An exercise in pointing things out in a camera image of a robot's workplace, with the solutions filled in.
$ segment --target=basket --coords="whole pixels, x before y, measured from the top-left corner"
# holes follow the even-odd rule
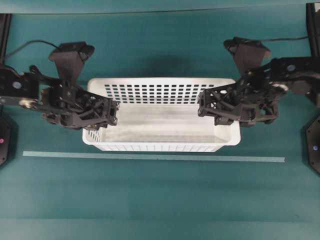
[[[198,116],[197,97],[228,78],[93,78],[88,91],[120,103],[117,126],[83,130],[82,139],[102,151],[215,152],[240,142],[240,127],[214,125]]]

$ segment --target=green table surface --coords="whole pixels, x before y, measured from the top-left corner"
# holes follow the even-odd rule
[[[305,36],[305,5],[126,14],[15,14],[8,49],[28,40],[95,46],[79,78],[217,77],[239,74],[223,41]],[[266,44],[273,57],[309,56],[307,40]],[[57,76],[49,46],[9,58]],[[241,129],[241,142],[203,156],[285,157],[285,163],[27,157],[23,151],[101,153],[82,132],[37,112],[4,108],[14,123],[0,168],[0,239],[320,239],[320,178],[307,165],[304,128],[320,113],[289,93],[271,125]]]
[[[1,13],[101,14],[284,6],[308,0],[1,0]]]

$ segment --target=green tape strip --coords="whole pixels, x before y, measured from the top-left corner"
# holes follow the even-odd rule
[[[76,159],[119,159],[119,160],[170,160],[170,161],[221,161],[221,162],[262,162],[284,163],[284,157],[267,156],[203,156],[203,155],[169,155],[169,154],[112,154],[54,151],[23,151],[25,157],[76,158]]]

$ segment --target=black cable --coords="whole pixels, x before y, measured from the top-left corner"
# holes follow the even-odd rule
[[[270,39],[256,39],[256,40],[246,40],[247,42],[277,42],[277,41],[298,41],[298,40],[304,40],[304,39],[311,39],[311,38],[317,38],[320,37],[319,35],[311,35],[311,36],[301,36],[301,37],[284,37],[284,38],[270,38]]]
[[[44,40],[31,40],[31,41],[27,41],[25,44],[21,45],[20,47],[18,47],[17,49],[13,50],[12,52],[8,53],[7,55],[5,55],[2,60],[5,60],[7,58],[10,58],[11,56],[15,55],[16,53],[18,53],[19,51],[21,51],[22,49],[24,49],[26,46],[30,45],[30,44],[34,44],[34,43],[43,43],[43,44],[48,44],[58,50],[61,50],[60,47],[54,45],[51,42],[48,41],[44,41]]]

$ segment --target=screw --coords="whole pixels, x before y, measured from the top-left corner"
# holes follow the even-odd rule
[[[12,86],[15,88],[15,89],[20,89],[22,87],[22,84],[18,81],[14,81],[12,83]]]
[[[66,103],[64,101],[61,101],[59,105],[60,105],[60,108],[63,108],[63,109],[66,107]]]
[[[288,72],[292,72],[292,71],[296,70],[296,66],[293,65],[293,64],[291,64],[291,65],[289,65],[289,66],[286,67],[286,70],[287,70]]]

